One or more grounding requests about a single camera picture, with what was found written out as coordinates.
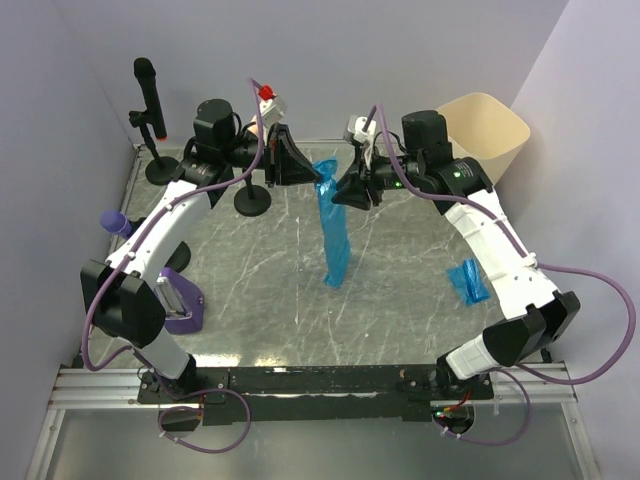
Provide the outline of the blue plastic trash bag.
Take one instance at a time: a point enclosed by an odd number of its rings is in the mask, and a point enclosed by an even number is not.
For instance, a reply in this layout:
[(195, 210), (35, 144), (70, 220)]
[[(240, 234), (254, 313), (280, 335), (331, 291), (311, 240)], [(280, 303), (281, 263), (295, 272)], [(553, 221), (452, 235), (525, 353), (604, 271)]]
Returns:
[(340, 288), (344, 282), (350, 260), (350, 243), (347, 230), (347, 215), (344, 205), (335, 204), (333, 195), (337, 192), (335, 175), (338, 169), (336, 157), (313, 164), (320, 175), (314, 186), (319, 218), (323, 233), (323, 247), (327, 266), (324, 283), (332, 288)]

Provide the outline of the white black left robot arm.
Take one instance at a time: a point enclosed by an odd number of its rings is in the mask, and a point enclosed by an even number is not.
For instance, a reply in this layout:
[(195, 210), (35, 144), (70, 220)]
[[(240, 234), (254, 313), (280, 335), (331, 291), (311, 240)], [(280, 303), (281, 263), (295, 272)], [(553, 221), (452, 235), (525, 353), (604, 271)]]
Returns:
[(86, 327), (127, 341), (128, 350), (153, 367), (162, 390), (176, 402), (194, 396), (198, 379), (195, 359), (166, 329), (166, 313), (155, 294), (167, 261), (233, 184), (235, 170), (248, 176), (259, 169), (270, 186), (320, 179), (281, 121), (285, 103), (263, 93), (258, 106), (253, 125), (238, 127), (228, 101), (201, 103), (194, 135), (162, 199), (118, 250), (102, 262), (88, 261), (80, 273)]

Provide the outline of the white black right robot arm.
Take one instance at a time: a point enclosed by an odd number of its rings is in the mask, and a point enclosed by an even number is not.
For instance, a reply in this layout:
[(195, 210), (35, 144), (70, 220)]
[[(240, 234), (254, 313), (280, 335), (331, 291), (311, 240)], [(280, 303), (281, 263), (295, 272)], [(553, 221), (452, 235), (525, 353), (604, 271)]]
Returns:
[(382, 155), (375, 147), (376, 123), (352, 116), (344, 138), (354, 160), (337, 183), (332, 200), (368, 210), (386, 190), (402, 188), (402, 179), (434, 198), (441, 215), (471, 248), (497, 294), (503, 320), (442, 355), (436, 384), (441, 394), (458, 398), (472, 377), (499, 366), (511, 367), (547, 347), (580, 309), (572, 292), (561, 292), (538, 268), (502, 211), (491, 180), (471, 157), (457, 158), (446, 119), (435, 110), (417, 111), (402, 120), (402, 155)]

